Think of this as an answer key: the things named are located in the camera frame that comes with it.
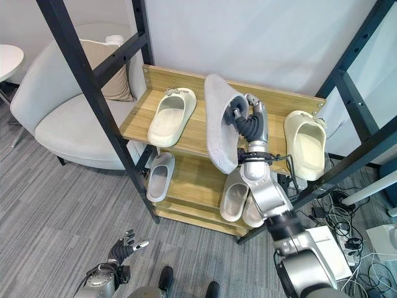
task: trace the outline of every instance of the white armchair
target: white armchair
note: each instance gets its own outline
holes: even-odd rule
[[[117,24],[83,25],[76,31],[79,38],[97,41],[114,34],[131,36],[127,26]],[[128,71],[130,85],[132,72]],[[107,103],[117,125],[135,104]],[[95,168],[124,169],[54,40],[32,63],[11,102],[11,112],[56,156]],[[127,148],[137,163],[144,145],[129,141]]]

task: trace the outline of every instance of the chair leg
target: chair leg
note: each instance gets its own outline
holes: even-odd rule
[[[62,157],[57,156],[57,159],[60,161],[61,165],[65,165],[65,160]]]
[[[22,139],[22,135],[24,134],[25,127],[21,126],[19,129],[18,135],[15,137],[15,140],[13,141],[11,148],[14,149],[15,146],[19,143],[19,141]]]

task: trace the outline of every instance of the wooden shelf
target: wooden shelf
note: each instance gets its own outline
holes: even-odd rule
[[[239,219],[236,222],[228,222],[227,220],[223,219],[219,213],[219,209],[208,208],[193,203],[186,204],[186,202],[184,201],[175,200],[170,197],[165,198],[165,200],[161,202],[153,204],[157,208],[160,208],[162,210],[170,210],[186,215],[187,217],[209,220],[223,225],[231,225],[233,227],[245,228],[246,230],[251,229],[251,227],[247,226],[242,219]]]
[[[170,210],[165,210],[165,209],[163,210],[160,208],[156,208],[156,213],[158,216],[165,217],[167,219],[173,219],[178,222],[184,222],[186,224],[196,225],[196,226],[202,227],[202,228],[209,228],[210,230],[215,230],[218,232],[227,233],[227,234],[231,234],[231,235],[237,235],[240,237],[244,236],[248,232],[245,228],[233,227],[230,225],[223,225],[221,223],[206,221],[206,220],[202,220],[202,219],[193,219],[192,217],[188,217],[183,214],[178,214],[178,213],[170,211]]]
[[[226,175],[210,160],[175,156],[167,196],[205,207],[219,209]]]
[[[149,65],[143,66],[143,72],[147,90],[120,126],[120,133],[125,139],[148,143],[149,126],[166,89],[189,88],[197,97],[196,108],[179,141],[173,147],[162,149],[174,154],[176,165],[167,198],[154,203],[156,213],[161,217],[187,224],[244,236],[250,228],[241,219],[237,222],[227,222],[219,212],[226,175],[212,164],[207,151],[205,77]],[[255,94],[266,105],[269,153],[275,155],[286,155],[283,128],[285,117],[295,110],[318,112],[325,103],[324,99],[313,96],[231,81],[228,83],[243,94]],[[246,145],[246,141],[241,138],[239,147]],[[271,168],[277,173],[289,174],[285,161],[275,162]]]

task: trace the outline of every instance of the slipper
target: slipper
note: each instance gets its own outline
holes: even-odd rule
[[[248,190],[248,185],[241,179],[240,169],[236,168],[227,177],[223,188],[219,209],[225,220],[235,222],[241,217]]]
[[[284,120],[287,154],[293,157],[295,174],[314,181],[324,173],[325,123],[307,112],[293,111]]]
[[[217,74],[205,78],[205,113],[207,115],[207,150],[212,163],[225,174],[238,165],[239,133],[230,105],[237,106],[247,118],[249,105],[243,94],[234,90]]]
[[[160,202],[167,195],[169,183],[175,168],[175,158],[169,152],[162,153],[153,160],[146,197],[151,202]]]
[[[255,206],[254,198],[251,193],[249,193],[246,205],[244,206],[243,221],[252,228],[259,228],[264,224],[264,220],[258,208]]]
[[[149,130],[148,141],[157,147],[178,142],[196,107],[196,95],[187,88],[168,89],[161,99]]]

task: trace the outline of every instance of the white table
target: white table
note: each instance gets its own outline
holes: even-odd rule
[[[13,45],[0,45],[0,82],[10,78],[22,66],[24,60],[24,52]],[[0,98],[10,105],[10,99],[0,89]],[[24,128],[21,127],[16,139],[13,141],[11,147],[14,148],[19,142]]]

